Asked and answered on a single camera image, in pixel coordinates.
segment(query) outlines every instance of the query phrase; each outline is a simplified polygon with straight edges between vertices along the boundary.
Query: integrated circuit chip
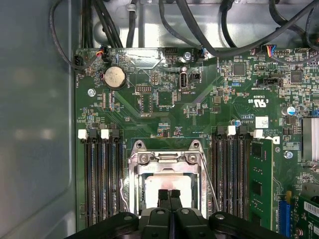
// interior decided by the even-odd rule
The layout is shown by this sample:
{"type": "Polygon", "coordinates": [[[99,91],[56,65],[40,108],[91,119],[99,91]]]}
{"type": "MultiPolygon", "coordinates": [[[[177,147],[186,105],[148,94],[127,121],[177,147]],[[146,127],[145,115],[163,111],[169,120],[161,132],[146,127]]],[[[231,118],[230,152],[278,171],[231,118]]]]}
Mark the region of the integrated circuit chip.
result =
{"type": "Polygon", "coordinates": [[[234,64],[233,73],[234,73],[234,76],[244,76],[245,75],[245,64],[243,64],[243,63],[234,64]]]}
{"type": "Polygon", "coordinates": [[[261,158],[262,156],[262,145],[258,143],[253,143],[251,146],[251,153],[253,156],[261,158]]]}
{"type": "Polygon", "coordinates": [[[261,218],[260,218],[257,214],[252,213],[252,215],[251,215],[251,221],[252,221],[252,223],[261,226],[261,218]]]}
{"type": "Polygon", "coordinates": [[[303,82],[303,72],[301,70],[291,71],[291,84],[300,84],[303,82]]]}
{"type": "Polygon", "coordinates": [[[253,193],[261,196],[261,194],[262,194],[262,185],[261,185],[261,183],[253,181],[251,186],[252,186],[253,193]]]}

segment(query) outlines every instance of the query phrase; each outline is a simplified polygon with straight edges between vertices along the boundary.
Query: barcode sticker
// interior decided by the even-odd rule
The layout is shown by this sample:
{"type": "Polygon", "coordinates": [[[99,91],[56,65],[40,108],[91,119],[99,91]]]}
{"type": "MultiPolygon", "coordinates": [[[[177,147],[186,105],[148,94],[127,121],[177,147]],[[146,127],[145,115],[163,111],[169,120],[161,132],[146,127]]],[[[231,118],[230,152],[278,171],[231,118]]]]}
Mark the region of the barcode sticker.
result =
{"type": "Polygon", "coordinates": [[[304,209],[307,212],[310,212],[311,214],[314,214],[315,216],[319,217],[319,208],[317,208],[316,206],[313,206],[310,203],[305,202],[304,209]]]}
{"type": "Polygon", "coordinates": [[[314,233],[319,236],[319,228],[317,228],[316,226],[314,226],[314,233]]]}

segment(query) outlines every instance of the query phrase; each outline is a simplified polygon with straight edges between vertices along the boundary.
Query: metal bracket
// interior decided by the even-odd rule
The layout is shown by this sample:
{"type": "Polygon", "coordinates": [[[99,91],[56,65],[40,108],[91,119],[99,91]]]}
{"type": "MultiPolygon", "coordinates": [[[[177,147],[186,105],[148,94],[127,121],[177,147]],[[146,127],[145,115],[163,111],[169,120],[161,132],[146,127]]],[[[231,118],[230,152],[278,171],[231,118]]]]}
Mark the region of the metal bracket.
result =
{"type": "Polygon", "coordinates": [[[127,11],[135,11],[136,12],[136,9],[137,9],[137,7],[136,7],[135,4],[127,4],[126,5],[126,10],[127,11]]]}

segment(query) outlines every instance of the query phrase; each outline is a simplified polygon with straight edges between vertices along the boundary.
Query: capacitor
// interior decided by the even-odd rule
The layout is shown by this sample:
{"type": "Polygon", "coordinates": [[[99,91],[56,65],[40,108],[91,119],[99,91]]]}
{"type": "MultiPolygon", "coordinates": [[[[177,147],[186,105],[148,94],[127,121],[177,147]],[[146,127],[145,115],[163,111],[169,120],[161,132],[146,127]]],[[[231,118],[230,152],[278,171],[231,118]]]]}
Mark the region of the capacitor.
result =
{"type": "Polygon", "coordinates": [[[121,67],[111,66],[104,73],[104,81],[112,90],[118,90],[126,83],[126,74],[121,67]]]}
{"type": "Polygon", "coordinates": [[[233,119],[233,120],[231,121],[231,125],[234,125],[234,126],[236,126],[236,127],[239,127],[239,126],[241,126],[241,121],[240,121],[240,120],[235,120],[235,119],[233,119]]]}
{"type": "Polygon", "coordinates": [[[294,154],[291,151],[285,151],[285,153],[284,153],[284,157],[286,159],[291,159],[291,158],[293,158],[293,156],[294,156],[294,154]]]}
{"type": "Polygon", "coordinates": [[[295,107],[292,107],[292,106],[283,107],[283,109],[281,110],[281,113],[284,116],[294,116],[296,113],[296,109],[295,109],[295,107]]]}

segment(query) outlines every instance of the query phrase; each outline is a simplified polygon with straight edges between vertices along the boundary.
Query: blue expansion slot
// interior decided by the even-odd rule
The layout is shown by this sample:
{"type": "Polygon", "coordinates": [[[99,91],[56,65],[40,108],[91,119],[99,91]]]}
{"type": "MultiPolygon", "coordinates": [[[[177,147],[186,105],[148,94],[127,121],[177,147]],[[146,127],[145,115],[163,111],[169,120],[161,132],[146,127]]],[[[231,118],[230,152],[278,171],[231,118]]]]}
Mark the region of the blue expansion slot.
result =
{"type": "Polygon", "coordinates": [[[290,205],[286,201],[279,202],[279,234],[290,238],[290,205]]]}

